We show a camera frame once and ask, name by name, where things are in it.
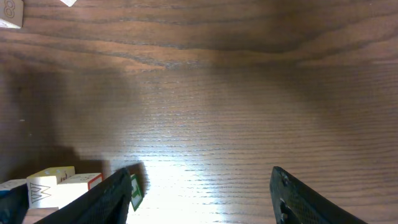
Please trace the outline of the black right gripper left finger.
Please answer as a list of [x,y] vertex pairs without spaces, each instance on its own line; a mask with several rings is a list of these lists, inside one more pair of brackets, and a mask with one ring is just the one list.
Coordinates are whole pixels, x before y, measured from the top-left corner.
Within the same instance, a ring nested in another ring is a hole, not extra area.
[[125,224],[131,201],[131,179],[126,168],[93,187],[39,224]]

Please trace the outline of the green-edged wooden block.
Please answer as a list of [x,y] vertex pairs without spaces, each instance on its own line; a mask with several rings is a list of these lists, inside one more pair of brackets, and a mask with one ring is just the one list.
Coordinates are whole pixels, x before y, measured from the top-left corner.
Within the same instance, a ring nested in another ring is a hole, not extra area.
[[74,166],[50,167],[26,178],[29,208],[58,207],[58,184],[75,175]]

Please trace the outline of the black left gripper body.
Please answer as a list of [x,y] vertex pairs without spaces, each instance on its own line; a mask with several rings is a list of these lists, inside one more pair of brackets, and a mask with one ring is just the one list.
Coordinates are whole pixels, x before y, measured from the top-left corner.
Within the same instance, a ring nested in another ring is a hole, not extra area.
[[29,199],[26,184],[1,191],[1,224],[21,224],[28,209]]

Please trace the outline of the plain wooden block placed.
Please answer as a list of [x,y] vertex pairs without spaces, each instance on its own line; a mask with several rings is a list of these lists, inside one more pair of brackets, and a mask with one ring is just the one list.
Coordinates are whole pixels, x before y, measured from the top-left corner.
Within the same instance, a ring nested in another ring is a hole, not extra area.
[[131,205],[134,211],[136,211],[140,204],[143,201],[143,194],[141,187],[139,185],[139,180],[137,178],[136,174],[131,175],[131,187],[132,187],[132,192],[131,192]]

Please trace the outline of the yellow-edged wooden block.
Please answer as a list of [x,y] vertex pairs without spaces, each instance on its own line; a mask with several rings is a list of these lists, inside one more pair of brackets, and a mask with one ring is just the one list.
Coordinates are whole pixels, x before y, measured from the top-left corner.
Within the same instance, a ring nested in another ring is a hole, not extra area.
[[57,205],[63,208],[103,181],[102,173],[75,174],[57,186]]

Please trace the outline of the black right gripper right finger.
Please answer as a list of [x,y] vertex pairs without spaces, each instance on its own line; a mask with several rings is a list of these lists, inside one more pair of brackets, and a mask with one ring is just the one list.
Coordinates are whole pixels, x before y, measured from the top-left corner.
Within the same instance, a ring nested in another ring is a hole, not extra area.
[[281,167],[273,167],[269,187],[277,224],[367,224]]

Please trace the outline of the blue X wooden block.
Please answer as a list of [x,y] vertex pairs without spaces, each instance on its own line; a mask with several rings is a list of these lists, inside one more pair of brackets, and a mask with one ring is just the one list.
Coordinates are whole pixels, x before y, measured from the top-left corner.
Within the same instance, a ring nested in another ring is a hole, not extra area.
[[0,184],[0,196],[6,195],[12,189],[26,184],[26,179],[14,179]]

